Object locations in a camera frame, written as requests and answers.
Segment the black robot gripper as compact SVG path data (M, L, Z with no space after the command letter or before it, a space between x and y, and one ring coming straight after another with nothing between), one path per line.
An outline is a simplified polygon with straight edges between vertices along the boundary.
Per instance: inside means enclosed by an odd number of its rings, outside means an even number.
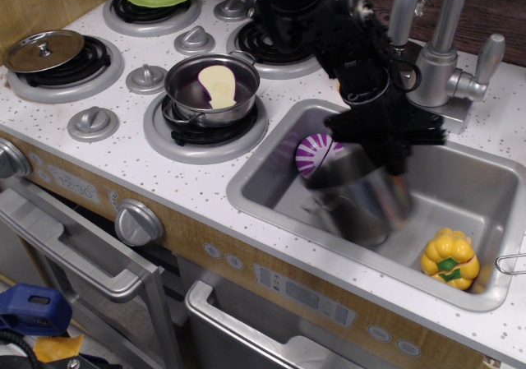
M363 145L370 152L385 150L385 167L393 176L406 171L413 145L444 145L443 118L408 99L398 69L353 69L338 77L339 94L350 110L328 117L324 124L342 143Z

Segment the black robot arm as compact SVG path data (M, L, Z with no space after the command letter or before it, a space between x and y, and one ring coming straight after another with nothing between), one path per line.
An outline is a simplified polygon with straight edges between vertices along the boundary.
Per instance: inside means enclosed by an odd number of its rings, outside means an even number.
M419 67L395 54L367 0L247 0L248 14L283 53L306 50L339 82L347 112L324 124L335 141L363 147L376 166L405 171L414 145L443 145L442 119L409 102Z

